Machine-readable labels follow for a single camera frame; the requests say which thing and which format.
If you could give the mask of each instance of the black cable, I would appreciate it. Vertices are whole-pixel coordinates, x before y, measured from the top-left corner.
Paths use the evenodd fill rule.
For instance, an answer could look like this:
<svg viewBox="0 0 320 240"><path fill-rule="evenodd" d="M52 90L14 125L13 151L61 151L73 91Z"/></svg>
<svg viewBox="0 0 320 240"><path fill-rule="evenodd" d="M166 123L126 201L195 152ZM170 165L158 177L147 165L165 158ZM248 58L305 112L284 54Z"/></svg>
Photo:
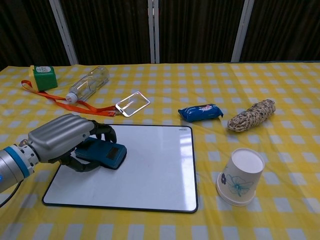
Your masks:
<svg viewBox="0 0 320 240"><path fill-rule="evenodd" d="M4 200L4 201L0 204L0 208L2 208L7 202L9 202L9 200L15 195L15 193L18 191L18 189L19 189L22 181L20 181L20 182L18 183L18 185L15 187L15 189L14 189L13 192L10 194L10 196L8 196L8 197L6 198L6 200Z"/></svg>

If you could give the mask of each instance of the yellow checkered tablecloth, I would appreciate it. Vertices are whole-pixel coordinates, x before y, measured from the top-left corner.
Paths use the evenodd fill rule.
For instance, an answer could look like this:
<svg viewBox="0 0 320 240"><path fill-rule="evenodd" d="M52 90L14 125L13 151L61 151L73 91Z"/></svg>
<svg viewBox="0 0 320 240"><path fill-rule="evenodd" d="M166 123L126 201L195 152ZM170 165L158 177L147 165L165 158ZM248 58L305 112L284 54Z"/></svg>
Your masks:
<svg viewBox="0 0 320 240"><path fill-rule="evenodd" d="M188 123L193 128L198 201L196 213L48 207L41 202L58 168L38 164L16 195L0 209L3 239L112 240L303 240L320 236L320 63L112 65L110 82L88 102L109 106L135 91L151 104L131 118L85 115L102 123L181 125L177 110L217 104L223 119ZM68 88L93 66L55 67L58 88ZM27 67L0 72L0 148L68 113L50 100L22 89ZM227 121L263 99L276 112L243 133L226 130ZM264 157L265 169L253 202L235 207L217 194L215 182L236 148ZM13 188L0 194L0 202Z"/></svg>

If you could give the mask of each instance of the robotic hand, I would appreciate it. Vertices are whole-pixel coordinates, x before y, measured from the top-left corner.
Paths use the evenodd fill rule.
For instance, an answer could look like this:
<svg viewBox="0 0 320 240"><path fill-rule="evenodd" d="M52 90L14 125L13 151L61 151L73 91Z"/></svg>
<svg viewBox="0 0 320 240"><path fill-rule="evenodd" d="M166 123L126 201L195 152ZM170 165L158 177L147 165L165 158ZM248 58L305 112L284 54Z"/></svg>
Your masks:
<svg viewBox="0 0 320 240"><path fill-rule="evenodd" d="M0 151L0 193L33 174L40 163L59 161L77 172L88 172L99 162L83 164L71 156L71 152L90 135L106 141L117 142L114 129L94 120L66 114L32 130L28 139L7 146Z"/></svg>

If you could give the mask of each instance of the orange lanyard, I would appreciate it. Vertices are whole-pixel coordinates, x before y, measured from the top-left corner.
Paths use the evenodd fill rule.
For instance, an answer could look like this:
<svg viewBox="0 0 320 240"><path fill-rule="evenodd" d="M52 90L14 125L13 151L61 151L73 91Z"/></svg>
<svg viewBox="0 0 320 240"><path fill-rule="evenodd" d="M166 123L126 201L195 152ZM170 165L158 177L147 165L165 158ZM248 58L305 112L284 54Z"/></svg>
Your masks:
<svg viewBox="0 0 320 240"><path fill-rule="evenodd" d="M66 109L66 110L69 110L69 111L73 111L73 112L77 112L77 113L81 113L81 114L91 114L91 115L107 116L107 117L113 117L117 114L115 112L115 111L117 111L117 109L116 109L116 106L114 106L114 105L103 107L103 108L95 108L94 106L91 106L90 104L86 103L85 101L78 100L77 101L78 104L81 104L81 105L88 108L88 109L85 109L82 107L78 107L78 106L74 106L74 105L70 105L70 104L65 104L65 103L57 101L57 100L66 100L64 97L50 95L50 94L46 93L45 91L39 91L39 92L34 91L32 88L32 84L29 80L22 80L21 85L27 91L34 93L34 94L38 94L43 97L46 97L47 99L53 100L55 102L55 104L57 104L58 106Z"/></svg>

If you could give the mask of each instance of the clear plastic bottle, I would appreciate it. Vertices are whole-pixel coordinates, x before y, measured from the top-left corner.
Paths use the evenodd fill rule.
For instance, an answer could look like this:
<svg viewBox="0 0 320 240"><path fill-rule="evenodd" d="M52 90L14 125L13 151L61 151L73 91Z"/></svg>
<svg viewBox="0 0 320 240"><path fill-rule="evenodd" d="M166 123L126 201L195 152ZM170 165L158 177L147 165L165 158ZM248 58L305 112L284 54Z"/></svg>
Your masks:
<svg viewBox="0 0 320 240"><path fill-rule="evenodd" d="M71 104L78 100L85 101L108 81L109 71L104 66L98 66L70 87L65 99Z"/></svg>

